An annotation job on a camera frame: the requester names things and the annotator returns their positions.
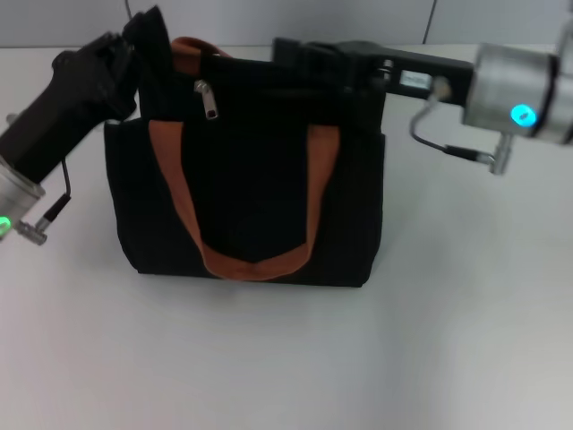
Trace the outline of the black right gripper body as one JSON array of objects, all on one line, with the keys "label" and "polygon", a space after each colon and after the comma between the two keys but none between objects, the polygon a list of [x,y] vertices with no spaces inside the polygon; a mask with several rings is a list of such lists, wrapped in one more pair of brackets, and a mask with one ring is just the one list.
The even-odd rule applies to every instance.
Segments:
[{"label": "black right gripper body", "polygon": [[463,107],[474,74],[472,63],[382,47],[373,42],[338,44],[345,53],[365,56],[369,66],[385,81],[387,93],[413,99],[428,99],[436,78],[445,78],[449,96],[443,102]]}]

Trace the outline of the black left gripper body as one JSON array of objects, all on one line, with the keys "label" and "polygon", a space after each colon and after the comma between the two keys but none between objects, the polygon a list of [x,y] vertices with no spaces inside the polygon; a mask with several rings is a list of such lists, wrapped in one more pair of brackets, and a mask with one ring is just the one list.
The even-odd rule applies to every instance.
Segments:
[{"label": "black left gripper body", "polygon": [[107,58],[114,41],[61,53],[48,86],[1,135],[1,157],[31,182],[41,183],[93,128],[117,118]]}]

